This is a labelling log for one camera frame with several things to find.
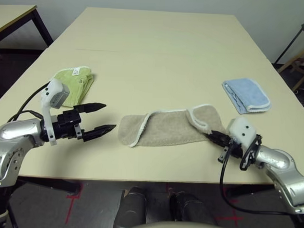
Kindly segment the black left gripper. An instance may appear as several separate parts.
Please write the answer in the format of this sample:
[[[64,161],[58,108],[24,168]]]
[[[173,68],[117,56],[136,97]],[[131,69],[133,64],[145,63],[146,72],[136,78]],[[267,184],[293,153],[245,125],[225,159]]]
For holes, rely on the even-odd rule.
[[[83,139],[84,142],[102,137],[113,130],[115,124],[107,124],[95,127],[91,131],[84,131],[80,128],[81,118],[79,113],[92,113],[105,108],[106,105],[99,102],[85,103],[73,106],[75,110],[63,111],[55,116],[53,131],[56,139]]]

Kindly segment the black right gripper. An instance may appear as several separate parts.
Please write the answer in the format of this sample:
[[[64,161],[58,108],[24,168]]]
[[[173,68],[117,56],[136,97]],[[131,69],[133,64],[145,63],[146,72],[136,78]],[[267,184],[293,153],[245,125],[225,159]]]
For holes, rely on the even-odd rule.
[[[210,134],[204,134],[211,142],[223,147],[221,155],[218,157],[218,162],[223,163],[227,154],[237,159],[243,157],[243,150],[240,143],[229,141],[229,136],[222,132],[213,130]]]

